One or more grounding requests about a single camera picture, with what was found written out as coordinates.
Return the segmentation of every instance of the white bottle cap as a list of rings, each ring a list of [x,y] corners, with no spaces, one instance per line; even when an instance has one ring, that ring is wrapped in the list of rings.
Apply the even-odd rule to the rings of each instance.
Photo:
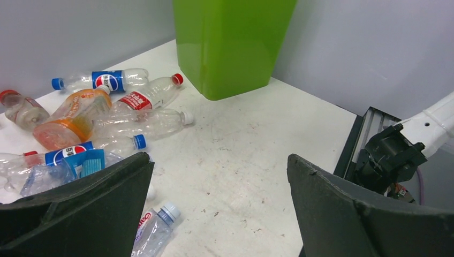
[[[166,202],[161,208],[175,222],[181,215],[180,210],[171,202]]]
[[[194,122],[194,116],[190,112],[182,111],[184,120],[184,125],[189,125]]]
[[[96,89],[100,89],[100,90],[106,92],[107,94],[110,94],[110,88],[106,85],[100,85]]]
[[[156,198],[156,191],[152,184],[148,187],[147,200],[154,200]]]

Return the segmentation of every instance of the cable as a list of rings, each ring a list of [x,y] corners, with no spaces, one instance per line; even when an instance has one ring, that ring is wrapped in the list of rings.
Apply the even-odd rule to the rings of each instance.
[[[419,181],[419,204],[424,205],[424,181],[422,180],[422,173],[419,167],[416,168],[416,174]]]

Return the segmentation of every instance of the white table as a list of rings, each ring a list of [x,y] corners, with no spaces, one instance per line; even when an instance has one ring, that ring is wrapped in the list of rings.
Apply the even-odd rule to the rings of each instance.
[[[180,72],[175,41],[110,70],[129,67],[148,69],[151,79]],[[145,208],[170,200],[182,212],[163,257],[298,256],[287,157],[296,153],[333,172],[355,115],[273,78],[220,101],[205,99],[187,79],[184,85],[169,108],[193,112],[195,125],[148,148],[157,199]],[[37,101],[52,112],[66,97],[53,92]],[[4,115],[0,123],[0,152],[46,152]]]

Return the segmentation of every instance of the red bottle cap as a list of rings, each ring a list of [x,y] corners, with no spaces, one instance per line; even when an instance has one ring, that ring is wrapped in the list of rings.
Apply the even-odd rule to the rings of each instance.
[[[17,91],[15,90],[5,90],[3,92],[0,93],[0,102],[3,104],[3,98],[6,96],[6,95],[9,95],[9,94],[14,94],[14,95],[20,95],[19,93],[17,93]]]
[[[24,153],[24,156],[30,156],[30,155],[35,155],[35,154],[38,154],[37,151],[31,151],[31,152],[28,152],[28,153]]]
[[[183,76],[180,73],[176,73],[172,76],[172,81],[175,85],[183,84]]]

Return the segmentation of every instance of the blue bottle cap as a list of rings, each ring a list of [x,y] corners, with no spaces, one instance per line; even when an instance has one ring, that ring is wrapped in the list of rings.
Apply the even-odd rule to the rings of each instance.
[[[62,90],[64,88],[63,80],[61,78],[52,79],[52,87],[55,90]]]
[[[137,145],[137,149],[144,149],[147,147],[147,143],[145,142],[145,137],[140,134],[140,135],[135,135],[135,144]]]

